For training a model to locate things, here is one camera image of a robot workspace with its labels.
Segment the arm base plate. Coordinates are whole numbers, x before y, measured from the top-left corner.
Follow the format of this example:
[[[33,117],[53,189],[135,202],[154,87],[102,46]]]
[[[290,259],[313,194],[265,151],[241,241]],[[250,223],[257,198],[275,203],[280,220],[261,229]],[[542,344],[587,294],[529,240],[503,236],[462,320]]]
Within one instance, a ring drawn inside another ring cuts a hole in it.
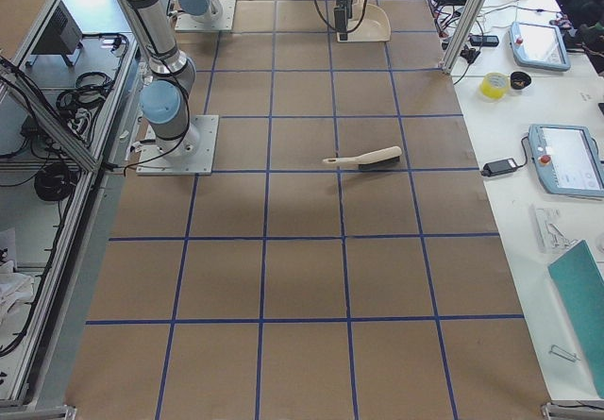
[[[237,0],[178,0],[176,32],[231,31]]]
[[[151,125],[148,125],[145,138],[154,142],[143,146],[142,163],[136,166],[137,174],[141,176],[210,175],[218,127],[218,115],[194,115],[184,141],[177,144],[178,140],[172,142],[158,140]]]

